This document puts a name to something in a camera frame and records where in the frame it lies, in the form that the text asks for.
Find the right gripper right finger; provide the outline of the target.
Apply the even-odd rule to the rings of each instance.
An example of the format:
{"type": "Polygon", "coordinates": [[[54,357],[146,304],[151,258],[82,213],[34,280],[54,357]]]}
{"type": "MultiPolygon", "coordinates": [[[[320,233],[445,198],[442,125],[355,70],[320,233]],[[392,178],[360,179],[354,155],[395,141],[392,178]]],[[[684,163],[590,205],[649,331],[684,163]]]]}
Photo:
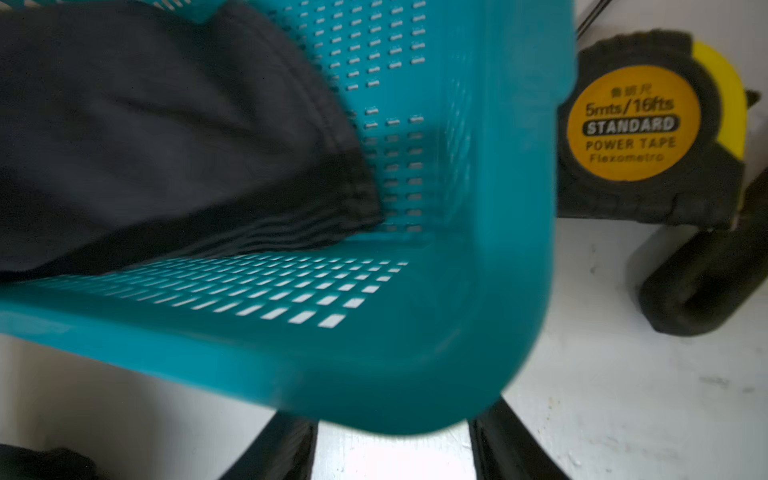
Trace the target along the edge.
{"type": "Polygon", "coordinates": [[[569,479],[503,398],[468,427],[478,480],[569,479]]]}

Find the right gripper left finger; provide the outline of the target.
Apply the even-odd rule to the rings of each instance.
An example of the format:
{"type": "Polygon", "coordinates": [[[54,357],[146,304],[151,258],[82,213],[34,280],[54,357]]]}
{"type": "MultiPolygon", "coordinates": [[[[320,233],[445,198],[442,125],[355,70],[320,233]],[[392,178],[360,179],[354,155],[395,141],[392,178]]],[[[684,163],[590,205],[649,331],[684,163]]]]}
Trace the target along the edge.
{"type": "Polygon", "coordinates": [[[310,480],[318,422],[278,411],[221,480],[310,480]]]}

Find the teal plastic basket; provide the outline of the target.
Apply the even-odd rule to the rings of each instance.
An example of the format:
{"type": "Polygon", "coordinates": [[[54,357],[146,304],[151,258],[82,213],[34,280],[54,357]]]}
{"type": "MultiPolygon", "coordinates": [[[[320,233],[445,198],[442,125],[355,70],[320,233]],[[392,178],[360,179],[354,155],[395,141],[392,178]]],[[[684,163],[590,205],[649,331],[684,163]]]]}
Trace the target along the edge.
{"type": "Polygon", "coordinates": [[[382,195],[306,253],[5,285],[31,342],[376,433],[492,405],[546,315],[569,1],[261,1],[340,97],[382,195]]]}

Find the dark grey trousers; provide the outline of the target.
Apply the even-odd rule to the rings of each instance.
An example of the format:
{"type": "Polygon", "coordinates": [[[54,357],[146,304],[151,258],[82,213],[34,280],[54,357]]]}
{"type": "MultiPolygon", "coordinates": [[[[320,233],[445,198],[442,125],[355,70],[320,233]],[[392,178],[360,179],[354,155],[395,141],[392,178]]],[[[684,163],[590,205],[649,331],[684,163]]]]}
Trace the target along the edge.
{"type": "Polygon", "coordinates": [[[306,54],[228,1],[1,15],[1,279],[337,244],[383,206],[306,54]]]}

